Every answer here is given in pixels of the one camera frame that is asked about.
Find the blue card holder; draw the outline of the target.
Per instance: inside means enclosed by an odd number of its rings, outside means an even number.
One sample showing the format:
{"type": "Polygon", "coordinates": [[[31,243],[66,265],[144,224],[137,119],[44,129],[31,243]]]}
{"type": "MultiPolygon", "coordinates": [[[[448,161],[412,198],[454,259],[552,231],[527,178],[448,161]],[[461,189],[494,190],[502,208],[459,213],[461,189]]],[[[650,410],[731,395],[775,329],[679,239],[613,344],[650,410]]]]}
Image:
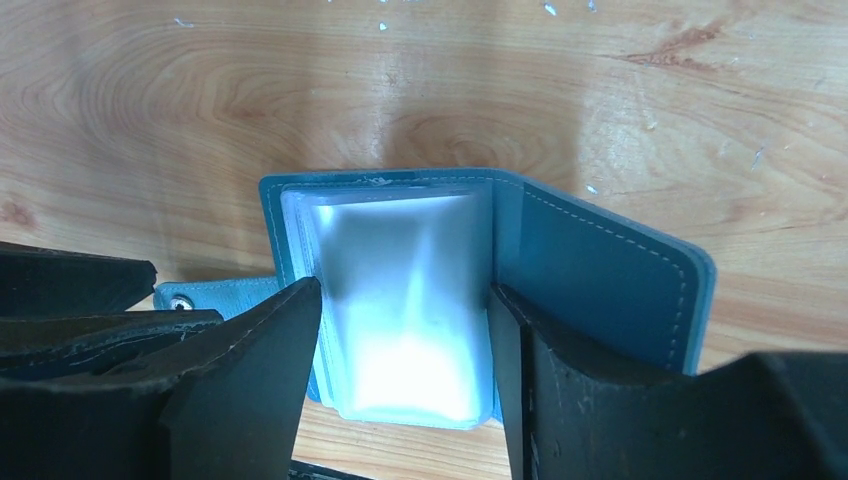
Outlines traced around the blue card holder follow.
{"type": "Polygon", "coordinates": [[[501,419],[490,283],[613,349],[696,371],[715,283],[700,248],[493,168],[270,175],[272,277],[159,285],[159,310],[233,318],[314,276],[307,395],[348,420],[472,429],[501,419]]]}

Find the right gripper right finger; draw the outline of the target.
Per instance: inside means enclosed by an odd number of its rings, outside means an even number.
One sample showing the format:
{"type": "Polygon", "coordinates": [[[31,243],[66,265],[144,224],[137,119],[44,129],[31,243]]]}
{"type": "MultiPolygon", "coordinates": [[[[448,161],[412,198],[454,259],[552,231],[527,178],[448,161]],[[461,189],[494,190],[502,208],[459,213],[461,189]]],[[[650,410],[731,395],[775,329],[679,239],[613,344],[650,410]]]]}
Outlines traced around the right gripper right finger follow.
{"type": "Polygon", "coordinates": [[[501,284],[488,305],[515,479],[843,479],[847,357],[747,354],[697,376],[620,354],[501,284]]]}

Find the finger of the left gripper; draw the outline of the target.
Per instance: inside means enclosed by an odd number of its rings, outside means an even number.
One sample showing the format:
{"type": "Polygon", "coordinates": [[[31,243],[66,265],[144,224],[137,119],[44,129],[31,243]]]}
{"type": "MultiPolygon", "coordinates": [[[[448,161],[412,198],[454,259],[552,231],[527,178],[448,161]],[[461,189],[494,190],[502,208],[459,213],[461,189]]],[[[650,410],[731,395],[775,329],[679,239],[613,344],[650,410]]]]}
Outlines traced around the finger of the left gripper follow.
{"type": "Polygon", "coordinates": [[[123,312],[151,295],[147,260],[1,244],[1,315],[29,318],[123,312]]]}
{"type": "Polygon", "coordinates": [[[3,319],[1,376],[41,381],[82,373],[103,374],[223,322],[214,310],[3,319]]]}

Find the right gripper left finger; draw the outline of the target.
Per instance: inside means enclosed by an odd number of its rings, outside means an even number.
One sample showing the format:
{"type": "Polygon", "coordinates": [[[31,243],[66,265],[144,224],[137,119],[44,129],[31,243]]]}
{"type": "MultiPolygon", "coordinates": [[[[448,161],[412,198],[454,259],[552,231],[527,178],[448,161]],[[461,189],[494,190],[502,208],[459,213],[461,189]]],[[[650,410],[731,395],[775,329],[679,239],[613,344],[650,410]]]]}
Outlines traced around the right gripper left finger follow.
{"type": "Polygon", "coordinates": [[[307,277],[103,374],[1,376],[5,479],[281,479],[321,319],[307,277]]]}

